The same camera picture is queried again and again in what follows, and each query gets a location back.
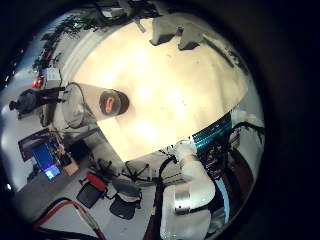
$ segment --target desk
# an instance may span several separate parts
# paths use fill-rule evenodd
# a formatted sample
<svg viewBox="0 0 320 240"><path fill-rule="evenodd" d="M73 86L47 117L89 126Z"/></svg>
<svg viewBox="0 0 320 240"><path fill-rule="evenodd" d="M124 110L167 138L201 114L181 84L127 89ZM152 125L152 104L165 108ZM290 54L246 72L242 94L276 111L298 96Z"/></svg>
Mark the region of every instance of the desk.
<svg viewBox="0 0 320 240"><path fill-rule="evenodd" d="M128 96L126 113L97 122L123 161L199 132L230 111L247 91L242 71L230 67L210 46L180 51L179 37L153 46L152 19L141 24L145 33L135 23L112 33L74 77L83 85L90 108L98 105L100 95L87 93L87 85Z"/></svg>

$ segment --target wire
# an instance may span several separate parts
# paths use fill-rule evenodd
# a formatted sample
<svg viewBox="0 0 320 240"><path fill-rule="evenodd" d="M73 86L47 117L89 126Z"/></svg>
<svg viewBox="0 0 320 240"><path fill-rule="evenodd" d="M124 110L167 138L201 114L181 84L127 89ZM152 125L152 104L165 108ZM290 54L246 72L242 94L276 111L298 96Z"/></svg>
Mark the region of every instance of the wire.
<svg viewBox="0 0 320 240"><path fill-rule="evenodd" d="M45 239L81 239L81 240L99 240L99 238L91 235L75 232L66 232L60 230L53 230L48 228L39 227L38 232L45 235Z"/></svg>
<svg viewBox="0 0 320 240"><path fill-rule="evenodd" d="M41 214L40 218L34 223L34 229L38 230L39 227L48 221L56 212L58 212L61 208L63 208L66 205L73 205L76 208L76 211L80 218L86 222L86 224L97 234L99 239L106 240L105 236L101 232L97 222L94 220L94 218L86 212L86 210L77 202L68 200L68 198L60 198L54 201L50 206L44 211L44 213Z"/></svg>
<svg viewBox="0 0 320 240"><path fill-rule="evenodd" d="M170 176L170 177L162 178L162 180L165 180L165 179L168 179L168 178L172 178L172 177L178 176L178 175L180 175L180 174L181 174L181 173L177 173L177 174L174 174L174 175L172 175L172 176Z"/></svg>
<svg viewBox="0 0 320 240"><path fill-rule="evenodd" d="M174 181L171 181L171 182L165 182L165 183L163 183L163 184L171 184L171 183L174 183L174 182L179 182L179 181L182 181L183 179L181 178L181 179L177 179L177 180L174 180Z"/></svg>
<svg viewBox="0 0 320 240"><path fill-rule="evenodd" d="M55 201L53 201L44 211L43 213L34 221L37 222L39 221L41 218L43 218L45 215L48 214L48 212L50 212L50 210L55 206L57 205L59 202L62 202L62 201L71 201L71 199L69 198L66 198L66 197L62 197L62 198L58 198L56 199Z"/></svg>
<svg viewBox="0 0 320 240"><path fill-rule="evenodd" d="M54 207L48 214L46 214L44 217L39 219L34 223L34 228L38 229L42 224L44 224L46 221L48 221L56 212L58 212L61 208L63 208L66 205L73 205L75 207L78 207L82 212L85 212L84 208L81 207L78 203L72 202L72 201L66 201L63 203L60 203L58 206Z"/></svg>

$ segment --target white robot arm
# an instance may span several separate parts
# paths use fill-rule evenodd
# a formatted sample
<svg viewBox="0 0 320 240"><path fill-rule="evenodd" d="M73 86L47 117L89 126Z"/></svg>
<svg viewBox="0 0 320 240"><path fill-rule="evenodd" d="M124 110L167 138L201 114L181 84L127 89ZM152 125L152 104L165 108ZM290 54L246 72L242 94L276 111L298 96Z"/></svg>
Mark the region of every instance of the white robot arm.
<svg viewBox="0 0 320 240"><path fill-rule="evenodd" d="M186 183L167 187L163 193L160 235L162 239L204 239L211 220L209 210L190 213L207 205L215 195L215 186L196 157L191 143L177 143L175 157Z"/></svg>

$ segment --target monitor screen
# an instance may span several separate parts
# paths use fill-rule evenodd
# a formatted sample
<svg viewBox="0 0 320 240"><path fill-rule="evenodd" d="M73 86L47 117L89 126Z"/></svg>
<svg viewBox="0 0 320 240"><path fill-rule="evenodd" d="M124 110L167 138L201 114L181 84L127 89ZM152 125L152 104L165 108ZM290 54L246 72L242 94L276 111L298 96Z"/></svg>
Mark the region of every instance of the monitor screen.
<svg viewBox="0 0 320 240"><path fill-rule="evenodd" d="M47 143L42 143L32 148L31 151L41 171L44 172L50 180L60 174L60 170L54 162Z"/></svg>

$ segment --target black chair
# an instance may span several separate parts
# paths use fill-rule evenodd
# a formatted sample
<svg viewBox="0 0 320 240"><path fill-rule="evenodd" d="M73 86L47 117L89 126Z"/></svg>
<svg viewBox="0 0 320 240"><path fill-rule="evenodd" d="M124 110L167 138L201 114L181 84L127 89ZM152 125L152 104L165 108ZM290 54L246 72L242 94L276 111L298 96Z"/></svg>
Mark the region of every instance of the black chair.
<svg viewBox="0 0 320 240"><path fill-rule="evenodd" d="M122 219L132 219L135 214L135 209L141 208L142 193L140 188L133 182L125 179L113 179L112 185L116 190L116 194L111 198L106 195L108 199L114 199L110 206L110 212ZM136 200L127 201L123 199L120 194Z"/></svg>

